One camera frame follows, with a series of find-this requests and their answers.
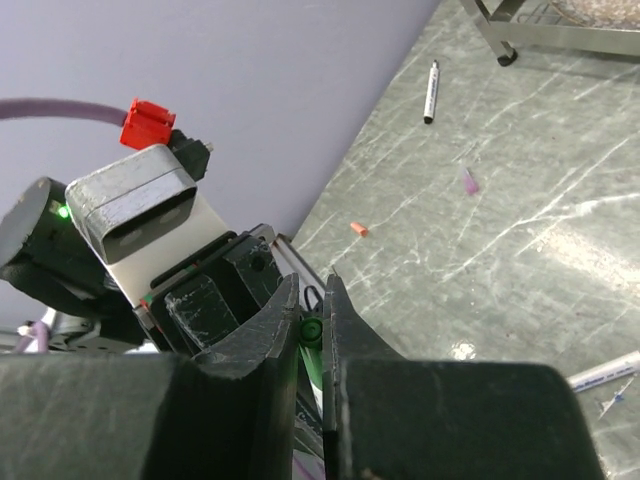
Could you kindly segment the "green marker cap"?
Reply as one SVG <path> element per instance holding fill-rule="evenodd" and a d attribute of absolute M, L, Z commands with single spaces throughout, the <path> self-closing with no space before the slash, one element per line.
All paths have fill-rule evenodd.
<path fill-rule="evenodd" d="M 302 347 L 321 350 L 323 339 L 323 321 L 315 316 L 306 317 L 299 322 L 299 342 Z"/>

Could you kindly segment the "green white marker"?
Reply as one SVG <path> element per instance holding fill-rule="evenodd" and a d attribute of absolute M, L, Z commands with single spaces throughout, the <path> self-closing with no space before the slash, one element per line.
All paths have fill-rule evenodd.
<path fill-rule="evenodd" d="M 309 377 L 311 390 L 320 416 L 323 416 L 323 368 L 322 354 L 319 350 L 302 346 L 300 348 L 302 360 Z"/>

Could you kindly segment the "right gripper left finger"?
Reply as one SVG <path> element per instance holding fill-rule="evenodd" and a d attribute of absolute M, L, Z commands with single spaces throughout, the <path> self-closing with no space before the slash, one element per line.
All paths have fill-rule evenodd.
<path fill-rule="evenodd" d="M 208 479 L 289 479 L 298 370 L 299 279 L 196 357 L 206 375 Z"/>

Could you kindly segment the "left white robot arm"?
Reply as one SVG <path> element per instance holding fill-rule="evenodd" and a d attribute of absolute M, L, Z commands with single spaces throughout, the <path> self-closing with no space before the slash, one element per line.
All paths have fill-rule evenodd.
<path fill-rule="evenodd" d="M 261 327 L 286 280 L 261 232 L 230 230 L 180 177 L 35 181 L 2 219 L 1 277 L 50 308 L 21 329 L 44 351 L 187 356 Z"/>

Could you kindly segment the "red white marker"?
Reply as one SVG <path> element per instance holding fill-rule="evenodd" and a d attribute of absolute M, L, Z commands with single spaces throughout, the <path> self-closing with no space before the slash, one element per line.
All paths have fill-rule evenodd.
<path fill-rule="evenodd" d="M 574 392 L 582 392 L 616 379 L 634 375 L 639 372 L 640 353 L 631 353 L 597 365 L 586 371 L 572 375 L 567 382 Z"/>

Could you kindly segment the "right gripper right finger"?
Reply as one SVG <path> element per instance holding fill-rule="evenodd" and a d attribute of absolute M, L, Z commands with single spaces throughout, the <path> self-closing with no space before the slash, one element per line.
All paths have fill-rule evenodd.
<path fill-rule="evenodd" d="M 322 302 L 323 449 L 327 479 L 338 479 L 338 400 L 340 368 L 347 358 L 398 360 L 394 350 L 357 313 L 343 279 L 326 282 Z"/>

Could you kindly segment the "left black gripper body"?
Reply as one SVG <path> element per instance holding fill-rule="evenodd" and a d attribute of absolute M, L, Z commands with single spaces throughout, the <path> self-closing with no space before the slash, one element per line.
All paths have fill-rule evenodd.
<path fill-rule="evenodd" d="M 226 232 L 150 283 L 133 308 L 162 352 L 194 357 L 229 336 L 243 340 L 291 312 L 299 320 L 299 284 L 284 274 L 265 233 Z"/>

